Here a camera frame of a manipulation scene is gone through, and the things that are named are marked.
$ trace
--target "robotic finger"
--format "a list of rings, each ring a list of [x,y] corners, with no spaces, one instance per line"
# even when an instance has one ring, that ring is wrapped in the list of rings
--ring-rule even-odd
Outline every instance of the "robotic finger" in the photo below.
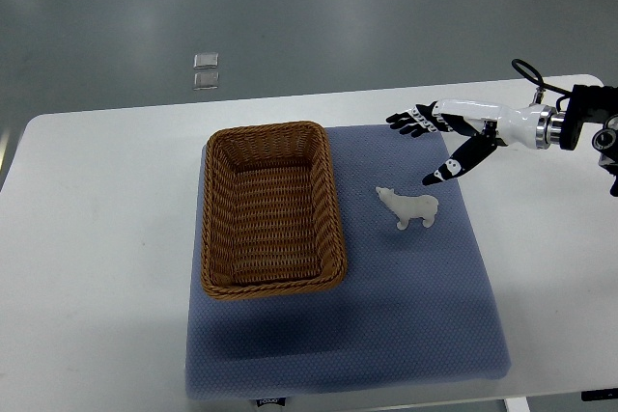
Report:
[[[432,185],[463,176],[492,154],[497,147],[495,134],[484,131],[470,137],[444,164],[423,178],[423,185]]]

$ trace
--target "gray floor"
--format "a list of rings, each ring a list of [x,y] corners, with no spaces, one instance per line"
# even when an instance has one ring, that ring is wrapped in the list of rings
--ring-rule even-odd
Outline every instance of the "gray floor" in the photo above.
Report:
[[[617,24],[618,0],[0,0],[0,185],[42,113],[508,79],[517,57],[616,86]],[[200,51],[220,54],[217,90],[192,90]]]

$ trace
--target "white table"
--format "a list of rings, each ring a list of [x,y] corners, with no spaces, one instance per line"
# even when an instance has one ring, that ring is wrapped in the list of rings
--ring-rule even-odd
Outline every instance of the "white table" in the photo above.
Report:
[[[514,80],[35,118],[0,192],[0,410],[202,410],[185,398],[183,362],[200,157],[217,129],[380,124],[438,98],[522,107],[533,93]],[[618,385],[618,199],[590,146],[597,129],[572,152],[499,149],[460,179],[513,361],[505,378],[292,398],[286,410]],[[464,138],[445,140],[452,151]]]

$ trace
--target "label on mat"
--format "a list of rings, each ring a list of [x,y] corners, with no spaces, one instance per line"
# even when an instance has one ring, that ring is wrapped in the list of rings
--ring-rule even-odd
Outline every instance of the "label on mat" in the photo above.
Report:
[[[269,399],[258,399],[256,400],[258,403],[258,407],[262,407],[267,404],[277,404],[277,405],[286,405],[285,398],[269,398]]]

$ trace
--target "black cable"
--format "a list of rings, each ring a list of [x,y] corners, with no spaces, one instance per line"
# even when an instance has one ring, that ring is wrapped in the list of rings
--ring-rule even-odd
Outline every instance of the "black cable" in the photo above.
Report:
[[[556,100],[556,108],[558,109],[558,111],[562,111],[562,108],[560,108],[560,102],[562,100],[566,100],[567,98],[569,98],[571,96],[571,93],[569,93],[567,96],[561,96],[560,98],[558,98]]]
[[[557,94],[561,94],[563,97],[559,98],[556,101],[556,104],[558,105],[558,111],[560,111],[559,102],[564,100],[565,98],[569,98],[571,96],[571,92],[569,92],[569,91],[567,91],[565,89],[561,89],[559,87],[547,84],[543,80],[543,76],[541,75],[541,73],[539,73],[529,63],[524,62],[524,60],[520,60],[519,58],[516,58],[515,60],[513,60],[511,62],[511,65],[513,66],[515,71],[517,71],[519,74],[521,74],[523,77],[525,77],[531,83],[536,84],[537,87],[540,87],[541,89],[546,89],[548,91],[556,92]]]

